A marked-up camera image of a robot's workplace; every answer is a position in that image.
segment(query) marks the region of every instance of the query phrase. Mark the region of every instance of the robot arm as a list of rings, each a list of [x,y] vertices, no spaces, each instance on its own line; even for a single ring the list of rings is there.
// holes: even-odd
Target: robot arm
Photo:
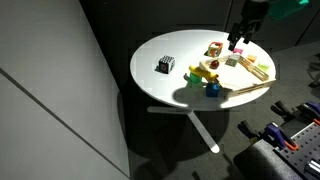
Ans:
[[[269,0],[246,0],[241,11],[242,21],[232,26],[228,36],[229,50],[233,51],[241,37],[248,44],[253,34],[260,29],[269,10]]]
[[[308,3],[309,0],[246,0],[241,11],[242,21],[235,23],[229,34],[229,50],[234,50],[241,37],[248,44],[267,14],[274,20],[281,20]]]

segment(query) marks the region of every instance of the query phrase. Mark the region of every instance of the black and white cube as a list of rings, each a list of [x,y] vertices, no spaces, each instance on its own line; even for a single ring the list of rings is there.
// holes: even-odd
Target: black and white cube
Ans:
[[[174,57],[171,56],[163,56],[159,60],[159,71],[162,73],[169,74],[174,67]]]

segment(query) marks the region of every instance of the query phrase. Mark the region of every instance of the small box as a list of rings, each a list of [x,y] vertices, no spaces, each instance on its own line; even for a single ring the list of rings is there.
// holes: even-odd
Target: small box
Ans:
[[[239,53],[239,54],[242,54],[243,50],[242,49],[239,49],[239,48],[235,48],[233,50],[233,53]]]
[[[221,42],[212,42],[207,51],[207,56],[218,57],[222,51],[223,43]]]
[[[232,54],[229,56],[228,60],[226,61],[226,65],[235,67],[238,63],[238,60],[240,59],[240,55],[238,54]]]
[[[248,55],[248,57],[247,57],[247,59],[249,60],[249,61],[251,61],[252,63],[254,63],[255,61],[256,61],[256,59],[257,59],[257,56],[253,56],[253,55]]]
[[[260,68],[264,72],[267,72],[269,69],[269,66],[267,64],[259,63],[258,68]]]
[[[163,56],[159,60],[159,71],[165,74],[169,74],[175,64],[174,57],[171,56]]]

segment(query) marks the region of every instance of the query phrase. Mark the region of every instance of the blue toy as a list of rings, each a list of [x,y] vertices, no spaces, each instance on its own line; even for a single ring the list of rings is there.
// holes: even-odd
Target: blue toy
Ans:
[[[207,97],[217,97],[219,94],[220,87],[217,83],[208,83],[206,87]]]

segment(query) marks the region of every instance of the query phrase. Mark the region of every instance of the table base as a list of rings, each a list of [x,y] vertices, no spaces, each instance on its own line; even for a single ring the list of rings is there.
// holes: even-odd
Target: table base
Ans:
[[[193,123],[193,125],[198,130],[199,134],[203,138],[203,140],[206,142],[208,147],[213,153],[218,153],[220,151],[220,148],[218,144],[213,140],[211,135],[208,133],[206,128],[203,126],[203,124],[200,122],[199,118],[195,115],[193,110],[185,110],[175,107],[156,107],[156,106],[150,106],[148,107],[147,111],[149,113],[161,113],[161,114],[181,114],[181,115],[188,115],[189,119]]]

